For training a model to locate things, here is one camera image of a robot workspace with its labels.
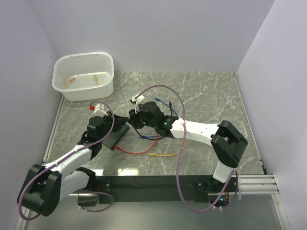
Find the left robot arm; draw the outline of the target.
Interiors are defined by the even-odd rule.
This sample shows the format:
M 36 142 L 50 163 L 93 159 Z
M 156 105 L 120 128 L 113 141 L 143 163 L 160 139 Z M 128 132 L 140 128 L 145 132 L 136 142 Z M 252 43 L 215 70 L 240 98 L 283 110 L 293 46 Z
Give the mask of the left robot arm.
M 87 193 L 98 189 L 94 171 L 82 167 L 101 150 L 102 141 L 110 134 L 124 133 L 128 128 L 127 117 L 107 112 L 104 116 L 89 119 L 87 130 L 77 145 L 68 153 L 46 165 L 33 165 L 25 178 L 17 198 L 19 215 L 26 217 L 22 208 L 27 208 L 38 216 L 49 216 L 59 201 L 71 193 L 83 190 Z

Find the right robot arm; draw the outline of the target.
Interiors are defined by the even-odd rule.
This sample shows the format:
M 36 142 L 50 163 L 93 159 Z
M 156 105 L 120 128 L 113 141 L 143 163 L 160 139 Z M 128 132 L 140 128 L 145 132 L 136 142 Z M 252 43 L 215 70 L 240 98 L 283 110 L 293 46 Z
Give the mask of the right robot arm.
M 185 138 L 212 146 L 218 158 L 211 179 L 211 186 L 216 191 L 227 187 L 228 177 L 238 167 L 248 146 L 247 139 L 229 121 L 223 120 L 219 124 L 184 121 L 177 116 L 165 115 L 155 102 L 131 109 L 129 116 L 128 122 L 136 130 L 146 126 L 164 138 Z

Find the black network switch box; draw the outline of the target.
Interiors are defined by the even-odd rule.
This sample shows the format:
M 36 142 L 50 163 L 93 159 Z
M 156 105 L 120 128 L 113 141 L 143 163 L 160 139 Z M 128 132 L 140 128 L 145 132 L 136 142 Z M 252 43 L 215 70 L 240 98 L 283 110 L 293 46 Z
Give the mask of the black network switch box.
M 103 141 L 102 144 L 110 150 L 114 150 L 115 146 L 129 130 L 128 125 L 124 125 L 120 131 L 111 132 Z

